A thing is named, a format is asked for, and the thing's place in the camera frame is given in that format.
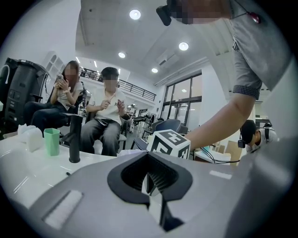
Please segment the long hair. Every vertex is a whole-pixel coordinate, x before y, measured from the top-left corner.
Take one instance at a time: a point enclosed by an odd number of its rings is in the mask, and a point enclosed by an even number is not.
[[[79,81],[79,70],[80,70],[80,65],[78,64],[78,62],[76,62],[75,60],[72,60],[70,61],[66,67],[70,65],[70,67],[72,69],[75,69],[76,70],[76,79],[75,80],[71,80],[69,81],[69,86],[70,86],[70,92],[72,93],[75,89],[75,84]],[[62,72],[62,75],[63,75],[63,78],[64,80],[66,80],[66,77],[65,77],[65,69],[66,67],[64,68],[63,72]]]

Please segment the railing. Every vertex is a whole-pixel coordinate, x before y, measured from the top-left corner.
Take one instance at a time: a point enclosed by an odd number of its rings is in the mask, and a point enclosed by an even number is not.
[[[96,71],[90,70],[90,69],[82,69],[80,68],[80,76],[85,77],[88,79],[96,80],[99,82],[103,82],[102,75]],[[156,94],[149,92],[145,89],[142,89],[136,85],[130,84],[126,81],[123,81],[121,79],[118,80],[118,88],[123,89],[125,91],[131,92],[135,95],[141,96],[143,98],[149,99],[151,101],[155,100]]]

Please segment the white box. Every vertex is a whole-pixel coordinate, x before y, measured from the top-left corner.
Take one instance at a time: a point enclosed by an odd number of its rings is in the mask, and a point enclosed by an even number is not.
[[[190,140],[173,130],[154,132],[153,138],[147,146],[147,151],[188,159],[190,155]]]

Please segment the smartphone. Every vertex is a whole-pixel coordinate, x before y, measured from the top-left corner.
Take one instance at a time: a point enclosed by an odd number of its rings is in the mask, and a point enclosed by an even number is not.
[[[64,80],[63,75],[62,74],[58,74],[57,79],[58,79],[57,80],[58,82],[63,81]]]

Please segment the jeans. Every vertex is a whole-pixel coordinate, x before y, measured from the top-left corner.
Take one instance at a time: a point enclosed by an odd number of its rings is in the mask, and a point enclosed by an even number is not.
[[[43,134],[46,128],[53,127],[58,120],[64,119],[61,114],[67,112],[61,103],[52,105],[51,103],[27,102],[24,108],[24,120],[28,125],[34,125],[39,128]]]
[[[113,120],[104,120],[104,126],[98,120],[87,122],[81,130],[81,151],[94,154],[94,142],[102,141],[102,155],[117,156],[121,126]]]

